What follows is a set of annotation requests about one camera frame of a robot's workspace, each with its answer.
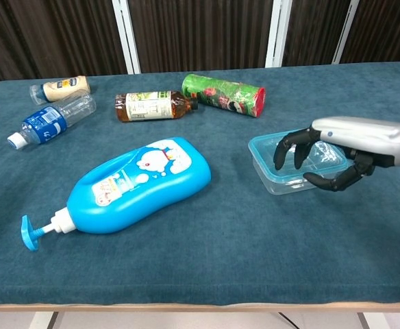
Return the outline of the blue label water bottle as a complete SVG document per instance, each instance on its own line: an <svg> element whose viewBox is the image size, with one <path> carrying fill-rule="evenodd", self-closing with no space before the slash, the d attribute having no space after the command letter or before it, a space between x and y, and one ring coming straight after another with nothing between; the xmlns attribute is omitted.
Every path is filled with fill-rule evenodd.
<svg viewBox="0 0 400 329"><path fill-rule="evenodd" d="M7 140L16 150L27 145L44 144L92 114L96 108L92 95L78 90L26 117L21 130L8 136Z"/></svg>

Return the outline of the blue container lid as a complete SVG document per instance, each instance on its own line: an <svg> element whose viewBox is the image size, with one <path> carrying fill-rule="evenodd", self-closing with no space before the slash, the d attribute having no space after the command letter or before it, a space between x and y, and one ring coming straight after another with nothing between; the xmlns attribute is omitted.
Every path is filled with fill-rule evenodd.
<svg viewBox="0 0 400 329"><path fill-rule="evenodd" d="M311 172L324 178L335 176L349 166L342 150L323 141L316 142L299 169L295 168L295 147L291 147L287 154L283 167L275 169L274 153L278 143L291 131L276 132L256 136L249 141L249 150L253 160L261 169L262 174L269 181L285 184L292 180L301 179L304 173Z"/></svg>

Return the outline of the blue pump detergent bottle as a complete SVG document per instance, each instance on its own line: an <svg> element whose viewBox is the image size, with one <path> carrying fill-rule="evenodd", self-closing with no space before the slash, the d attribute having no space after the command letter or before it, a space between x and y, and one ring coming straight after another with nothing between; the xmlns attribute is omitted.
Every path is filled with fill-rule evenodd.
<svg viewBox="0 0 400 329"><path fill-rule="evenodd" d="M21 238L29 250L36 251L38 239L51 231L118 232L194 195L210 180L208 162L185 138L155 141L89 171L48 225L35 229L23 216Z"/></svg>

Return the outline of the grey table leg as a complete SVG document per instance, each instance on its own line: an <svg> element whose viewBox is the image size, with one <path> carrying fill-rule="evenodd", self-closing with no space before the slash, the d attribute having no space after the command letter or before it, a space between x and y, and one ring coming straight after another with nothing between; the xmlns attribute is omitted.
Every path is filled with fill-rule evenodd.
<svg viewBox="0 0 400 329"><path fill-rule="evenodd" d="M380 322L386 324L382 313L357 313L357 316L363 329L379 329Z"/></svg>
<svg viewBox="0 0 400 329"><path fill-rule="evenodd" d="M51 311L35 312L28 329L54 329L58 314Z"/></svg>

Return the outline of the green chips can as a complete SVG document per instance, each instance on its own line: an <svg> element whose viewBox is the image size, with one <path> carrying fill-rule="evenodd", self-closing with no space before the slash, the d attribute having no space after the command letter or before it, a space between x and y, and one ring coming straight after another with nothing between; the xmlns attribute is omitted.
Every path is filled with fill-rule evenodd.
<svg viewBox="0 0 400 329"><path fill-rule="evenodd" d="M199 103L255 118L262 114L266 98L264 87L193 73L184 78L182 93Z"/></svg>

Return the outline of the mayonnaise squeeze bottle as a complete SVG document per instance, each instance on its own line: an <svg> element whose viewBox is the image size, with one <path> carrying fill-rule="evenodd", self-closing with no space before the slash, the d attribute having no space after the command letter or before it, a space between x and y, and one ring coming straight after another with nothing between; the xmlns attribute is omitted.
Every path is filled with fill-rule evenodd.
<svg viewBox="0 0 400 329"><path fill-rule="evenodd" d="M29 95L35 104L41 105L61 100L78 90L90 92L90 85L84 75L44 84L34 84L29 87Z"/></svg>

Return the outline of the brown tea bottle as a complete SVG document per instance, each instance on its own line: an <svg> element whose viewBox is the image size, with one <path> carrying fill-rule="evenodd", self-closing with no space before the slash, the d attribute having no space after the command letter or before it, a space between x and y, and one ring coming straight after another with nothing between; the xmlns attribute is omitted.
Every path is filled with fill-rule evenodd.
<svg viewBox="0 0 400 329"><path fill-rule="evenodd" d="M198 99L176 90L123 93L116 95L114 108L121 122L179 119L198 108Z"/></svg>

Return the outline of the dark folding partition screen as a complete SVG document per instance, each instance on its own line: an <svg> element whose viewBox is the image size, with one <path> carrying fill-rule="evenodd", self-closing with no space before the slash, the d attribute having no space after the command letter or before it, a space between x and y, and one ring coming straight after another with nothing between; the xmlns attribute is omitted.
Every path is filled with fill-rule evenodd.
<svg viewBox="0 0 400 329"><path fill-rule="evenodd" d="M329 64L351 0L292 0L282 63ZM400 61L400 0L358 0L342 63ZM127 0L144 73L260 68L274 0ZM112 0L0 0L0 81L125 74Z"/></svg>

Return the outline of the teal table cloth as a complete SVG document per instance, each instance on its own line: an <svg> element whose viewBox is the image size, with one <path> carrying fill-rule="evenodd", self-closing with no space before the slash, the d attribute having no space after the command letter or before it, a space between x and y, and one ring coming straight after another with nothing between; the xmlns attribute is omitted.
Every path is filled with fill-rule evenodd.
<svg viewBox="0 0 400 329"><path fill-rule="evenodd" d="M257 119L200 107L180 120L121 123L119 93L178 89L183 73L89 79L97 110L51 142L7 142L36 110L29 80L0 82L0 304L400 302L400 168L339 193L271 195L249 141L345 115L400 122L400 62L215 71L266 89ZM48 233L75 183L113 157L182 136L207 159L200 193L110 235Z"/></svg>

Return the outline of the clear plastic food container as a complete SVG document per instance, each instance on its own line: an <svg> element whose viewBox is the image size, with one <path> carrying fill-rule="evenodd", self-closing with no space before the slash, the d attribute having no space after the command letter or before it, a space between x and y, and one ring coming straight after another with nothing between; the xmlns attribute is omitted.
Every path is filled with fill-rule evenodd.
<svg viewBox="0 0 400 329"><path fill-rule="evenodd" d="M310 172L324 178L334 178L345 170L349 162L342 156L309 156L299 170L295 169L293 156L287 156L286 162L280 171L268 165L263 159L252 157L253 166L259 175L264 187L272 195L285 195L316 188L309 183L303 174Z"/></svg>

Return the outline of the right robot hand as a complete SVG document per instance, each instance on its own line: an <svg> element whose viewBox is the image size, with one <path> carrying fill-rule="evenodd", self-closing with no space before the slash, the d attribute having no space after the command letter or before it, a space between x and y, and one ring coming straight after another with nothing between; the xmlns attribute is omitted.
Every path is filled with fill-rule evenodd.
<svg viewBox="0 0 400 329"><path fill-rule="evenodd" d="M323 141L341 148L353 164L335 178L304 173L311 184L325 191L343 191L373 174L375 167L400 167L400 123L363 117L325 117L315 119L307 128L287 134L274 153L275 168L280 170L286 154L295 147L295 168L299 169L312 146Z"/></svg>

